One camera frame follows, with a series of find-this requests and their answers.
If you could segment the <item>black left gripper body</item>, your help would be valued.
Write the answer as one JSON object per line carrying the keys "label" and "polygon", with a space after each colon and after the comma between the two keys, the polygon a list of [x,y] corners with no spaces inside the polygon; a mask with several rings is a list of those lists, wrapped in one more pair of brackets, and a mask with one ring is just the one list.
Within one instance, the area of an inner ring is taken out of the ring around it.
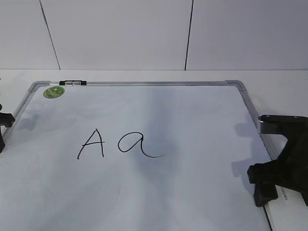
{"label": "black left gripper body", "polygon": [[8,128],[11,128],[15,122],[15,118],[11,113],[0,113],[0,152],[5,148],[4,133]]}

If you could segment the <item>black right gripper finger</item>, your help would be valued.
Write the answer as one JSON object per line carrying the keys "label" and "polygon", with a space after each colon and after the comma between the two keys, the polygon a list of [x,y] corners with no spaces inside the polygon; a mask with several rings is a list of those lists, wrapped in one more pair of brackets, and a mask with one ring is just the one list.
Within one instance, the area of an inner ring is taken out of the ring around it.
{"label": "black right gripper finger", "polygon": [[278,193],[276,186],[268,182],[257,182],[254,190],[254,201],[256,207],[262,207],[269,201],[276,200]]}

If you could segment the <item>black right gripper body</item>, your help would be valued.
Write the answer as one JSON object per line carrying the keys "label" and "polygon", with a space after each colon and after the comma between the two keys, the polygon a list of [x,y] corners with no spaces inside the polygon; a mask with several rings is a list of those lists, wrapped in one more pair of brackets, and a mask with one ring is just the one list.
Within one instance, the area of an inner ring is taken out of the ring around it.
{"label": "black right gripper body", "polygon": [[275,115],[287,139],[277,159],[257,163],[247,170],[249,182],[268,182],[301,193],[308,203],[308,118],[303,116]]}

